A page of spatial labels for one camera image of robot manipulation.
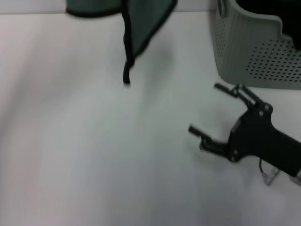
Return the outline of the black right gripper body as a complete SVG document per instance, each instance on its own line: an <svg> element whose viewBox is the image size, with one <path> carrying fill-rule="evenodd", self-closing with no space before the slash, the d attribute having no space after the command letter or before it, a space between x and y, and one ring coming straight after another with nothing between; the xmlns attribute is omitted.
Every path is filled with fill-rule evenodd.
<svg viewBox="0 0 301 226"><path fill-rule="evenodd" d="M247 156L256 156L297 177L301 170L301 143L273 126L272 112L273 107L266 102L248 109L230 132L227 157L238 162Z"/></svg>

